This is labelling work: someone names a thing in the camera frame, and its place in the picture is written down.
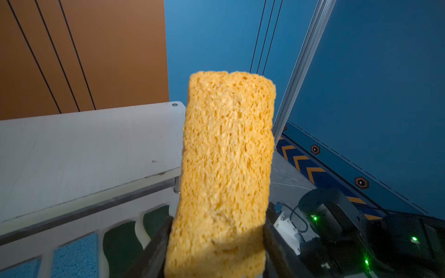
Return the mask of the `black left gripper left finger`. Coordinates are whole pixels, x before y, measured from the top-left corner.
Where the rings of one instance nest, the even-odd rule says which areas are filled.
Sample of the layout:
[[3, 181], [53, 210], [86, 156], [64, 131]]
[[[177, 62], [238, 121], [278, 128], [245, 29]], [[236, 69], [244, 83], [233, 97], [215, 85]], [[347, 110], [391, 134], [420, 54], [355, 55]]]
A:
[[168, 216], [142, 255], [125, 272], [124, 278], [165, 278], [164, 268], [172, 223], [173, 217]]

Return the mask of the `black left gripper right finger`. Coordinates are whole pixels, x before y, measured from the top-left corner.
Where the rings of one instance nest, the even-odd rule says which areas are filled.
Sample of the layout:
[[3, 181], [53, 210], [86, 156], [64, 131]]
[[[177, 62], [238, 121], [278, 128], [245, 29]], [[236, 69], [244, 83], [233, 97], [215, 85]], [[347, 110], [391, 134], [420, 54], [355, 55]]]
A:
[[269, 261], [280, 278], [297, 278], [298, 269], [295, 263], [298, 262], [298, 256], [273, 226], [274, 221], [277, 219], [266, 216], [263, 226], [264, 248], [269, 255]]

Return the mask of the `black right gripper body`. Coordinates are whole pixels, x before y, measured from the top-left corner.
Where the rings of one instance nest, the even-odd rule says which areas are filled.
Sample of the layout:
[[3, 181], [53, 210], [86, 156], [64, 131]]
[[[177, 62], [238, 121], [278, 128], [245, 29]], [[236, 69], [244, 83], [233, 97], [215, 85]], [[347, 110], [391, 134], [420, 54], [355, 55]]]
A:
[[382, 262], [376, 257], [381, 220], [369, 220], [336, 189], [309, 191], [299, 209], [318, 235], [302, 245], [299, 256], [309, 277], [382, 277]]

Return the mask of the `green yellow scouring sponge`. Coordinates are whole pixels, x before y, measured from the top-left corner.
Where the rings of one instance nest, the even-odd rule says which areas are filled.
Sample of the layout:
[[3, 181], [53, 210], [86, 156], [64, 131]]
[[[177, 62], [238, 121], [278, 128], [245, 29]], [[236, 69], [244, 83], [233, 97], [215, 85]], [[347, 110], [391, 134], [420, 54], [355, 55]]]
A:
[[143, 226], [150, 239], [153, 239], [159, 232], [169, 216], [168, 205], [147, 212], [143, 216]]
[[125, 222], [104, 234], [103, 251], [110, 278], [122, 278], [143, 252], [135, 233], [135, 224], [135, 221]]

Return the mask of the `orange yellow sponge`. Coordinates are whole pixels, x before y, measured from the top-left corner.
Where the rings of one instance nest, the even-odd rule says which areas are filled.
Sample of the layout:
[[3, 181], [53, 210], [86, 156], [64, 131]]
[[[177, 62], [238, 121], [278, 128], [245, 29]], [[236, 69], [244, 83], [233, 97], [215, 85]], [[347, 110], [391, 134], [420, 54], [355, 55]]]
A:
[[167, 278], [263, 274], [275, 98], [275, 85], [257, 74], [191, 75]]

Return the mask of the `blue sponge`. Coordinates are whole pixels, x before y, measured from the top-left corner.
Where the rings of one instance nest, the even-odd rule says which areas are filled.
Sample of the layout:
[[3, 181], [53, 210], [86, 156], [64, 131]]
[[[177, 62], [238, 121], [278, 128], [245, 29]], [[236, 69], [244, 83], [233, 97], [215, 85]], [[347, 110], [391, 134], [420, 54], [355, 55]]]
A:
[[59, 247], [53, 253], [51, 278], [98, 278], [99, 237], [90, 234]]
[[1, 271], [1, 278], [37, 278], [41, 260], [26, 261]]

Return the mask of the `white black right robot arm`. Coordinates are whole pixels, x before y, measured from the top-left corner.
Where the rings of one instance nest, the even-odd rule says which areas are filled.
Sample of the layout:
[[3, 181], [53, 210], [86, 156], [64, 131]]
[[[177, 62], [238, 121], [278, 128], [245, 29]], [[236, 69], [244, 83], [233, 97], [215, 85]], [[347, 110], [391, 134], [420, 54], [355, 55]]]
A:
[[339, 190], [312, 190], [299, 209], [317, 237], [300, 259], [316, 278], [442, 278], [445, 222], [407, 213], [368, 219]]

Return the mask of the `white two-tier shelf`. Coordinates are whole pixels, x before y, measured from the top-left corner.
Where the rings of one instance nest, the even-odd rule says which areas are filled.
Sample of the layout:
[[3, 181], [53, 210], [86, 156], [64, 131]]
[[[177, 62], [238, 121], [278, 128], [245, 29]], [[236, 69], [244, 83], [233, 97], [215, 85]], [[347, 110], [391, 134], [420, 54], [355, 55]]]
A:
[[1, 122], [1, 271], [41, 260], [81, 237], [99, 237], [99, 276], [109, 278], [104, 234], [143, 216], [176, 212], [185, 106], [139, 105]]

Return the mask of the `right aluminium corner post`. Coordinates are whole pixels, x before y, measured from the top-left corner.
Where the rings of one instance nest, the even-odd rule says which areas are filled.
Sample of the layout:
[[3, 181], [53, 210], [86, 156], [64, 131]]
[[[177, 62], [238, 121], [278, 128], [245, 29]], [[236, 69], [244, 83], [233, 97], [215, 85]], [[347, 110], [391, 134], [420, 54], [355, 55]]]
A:
[[335, 4], [335, 0], [322, 0], [316, 4], [298, 59], [273, 122], [272, 132], [275, 145], [278, 144], [284, 131]]

